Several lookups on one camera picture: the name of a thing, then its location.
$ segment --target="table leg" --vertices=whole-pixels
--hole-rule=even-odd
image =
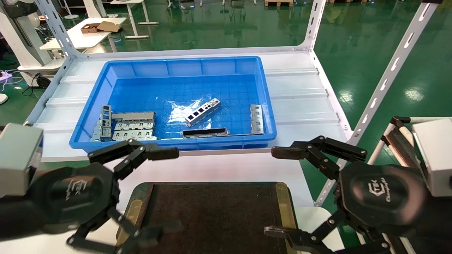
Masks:
[[[112,36],[111,33],[108,34],[108,41],[110,42],[110,45],[112,46],[112,51],[113,51],[114,53],[118,52],[118,51],[116,50],[116,45],[114,44],[113,36]]]
[[[127,11],[129,12],[130,23],[132,23],[133,36],[126,36],[126,39],[140,39],[149,38],[149,35],[138,35],[137,27],[135,26],[135,20],[133,19],[132,10],[130,9],[130,4],[127,4]]]
[[[147,16],[147,10],[146,10],[146,4],[144,3],[144,1],[142,2],[143,4],[143,11],[144,11],[144,17],[146,19],[146,22],[138,22],[139,25],[158,25],[158,22],[149,22],[149,17]]]

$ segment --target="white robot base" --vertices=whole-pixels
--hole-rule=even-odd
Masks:
[[[8,100],[8,96],[6,94],[0,94],[0,105],[5,103]]]

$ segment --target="black cable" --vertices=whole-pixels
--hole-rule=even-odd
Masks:
[[[31,80],[31,86],[29,86],[27,89],[25,89],[25,91],[23,91],[22,92],[22,95],[23,96],[31,96],[32,94],[33,94],[33,81],[34,81],[34,79],[36,78],[37,76],[35,75],[34,77],[33,77],[33,79]],[[29,94],[29,95],[26,95],[26,94],[24,94],[26,91],[28,91],[28,89],[31,89],[31,93]]]
[[[38,85],[38,87],[33,87],[33,81],[34,79],[36,79],[36,84]],[[25,91],[22,92],[23,96],[31,96],[33,94],[33,89],[46,89],[47,87],[49,87],[50,85],[50,79],[42,77],[41,73],[37,73],[33,79],[31,80],[31,86],[29,86],[27,89],[25,89]],[[31,89],[31,93],[30,94],[24,94],[26,91],[28,91],[28,89]]]

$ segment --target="metal frame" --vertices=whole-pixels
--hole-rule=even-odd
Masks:
[[[402,65],[405,63],[405,60],[410,54],[411,49],[413,49],[437,6],[438,4],[431,3],[421,3],[421,5],[419,6],[418,11],[414,15],[413,20],[408,26],[405,35],[402,37],[399,46],[395,50],[391,61],[389,62],[385,72],[383,73],[383,76],[381,76],[381,79],[378,82],[378,85],[375,88],[371,99],[367,103],[363,114],[359,118],[353,135],[347,142],[348,144],[354,146],[358,144],[359,140],[363,136],[364,131],[367,129],[370,121],[372,120],[375,112],[383,101],[383,98],[386,96],[389,88],[391,87],[392,82],[399,73]],[[337,165],[339,165],[340,167],[339,170],[342,170],[345,164],[345,160],[338,160]],[[317,200],[315,201],[314,206],[320,207],[323,205],[323,202],[325,202],[326,197],[335,186],[335,183],[335,180],[326,181],[325,185],[320,191],[319,196],[317,197]]]
[[[45,108],[45,102],[52,96],[55,92],[58,82],[61,77],[64,76],[67,69],[66,66],[69,66],[74,59],[85,58],[87,60],[91,59],[106,59],[106,58],[119,58],[119,57],[127,57],[127,58],[143,58],[144,56],[178,56],[181,55],[184,51],[177,52],[148,52],[146,55],[143,52],[118,52],[118,53],[104,53],[104,54],[82,54],[73,48],[72,42],[69,36],[66,33],[66,30],[63,28],[63,24],[59,16],[57,15],[54,6],[49,2],[49,0],[36,0],[39,9],[46,17],[47,23],[51,30],[53,31],[55,37],[59,40],[63,52],[67,56],[67,60],[63,64],[63,67],[57,72],[55,79],[57,82],[52,82],[50,87],[43,94],[41,99],[39,100],[35,109],[33,109],[32,113],[28,117],[27,121],[35,122],[39,117],[40,113]],[[312,56],[312,61],[314,66],[317,68],[321,68],[320,62],[316,57],[313,49],[315,46],[315,41],[317,39],[317,34],[320,28],[320,21],[323,15],[323,11],[325,8],[325,0],[314,0],[313,7],[311,9],[311,16],[309,18],[308,27],[306,30],[305,40],[302,44],[294,47],[267,47],[267,48],[232,48],[232,49],[207,49],[207,50],[191,50],[188,55],[205,55],[205,54],[240,54],[240,53],[265,53],[265,52],[288,52],[288,51],[307,51]],[[338,109],[338,117],[340,119],[340,123],[342,128],[344,129],[347,138],[350,137],[348,143],[351,145],[356,145],[367,126],[369,125],[372,117],[374,116],[377,108],[380,106],[384,96],[387,94],[393,80],[397,76],[400,68],[403,66],[407,56],[409,55],[411,49],[415,45],[418,40],[420,34],[422,33],[425,25],[430,20],[433,12],[435,11],[438,3],[422,3],[414,15],[411,24],[409,25],[405,35],[403,36],[399,46],[397,47],[388,67],[386,68],[381,80],[379,81],[371,99],[369,100],[366,108],[363,111],[362,116],[352,134],[350,126],[348,126],[348,122],[345,118],[345,114],[342,109]],[[329,94],[334,94],[333,90],[326,78],[325,75],[320,76],[320,78],[325,81],[326,89]],[[331,98],[332,101],[337,101],[337,98]],[[338,160],[337,164],[342,169],[345,165],[345,161]],[[335,182],[327,181],[318,196],[315,206],[322,206],[325,198],[333,188]]]

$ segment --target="black mat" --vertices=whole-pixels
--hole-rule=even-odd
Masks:
[[[285,240],[263,233],[264,226],[282,225],[275,184],[156,183],[142,225],[180,220],[184,230],[141,253],[287,253]]]

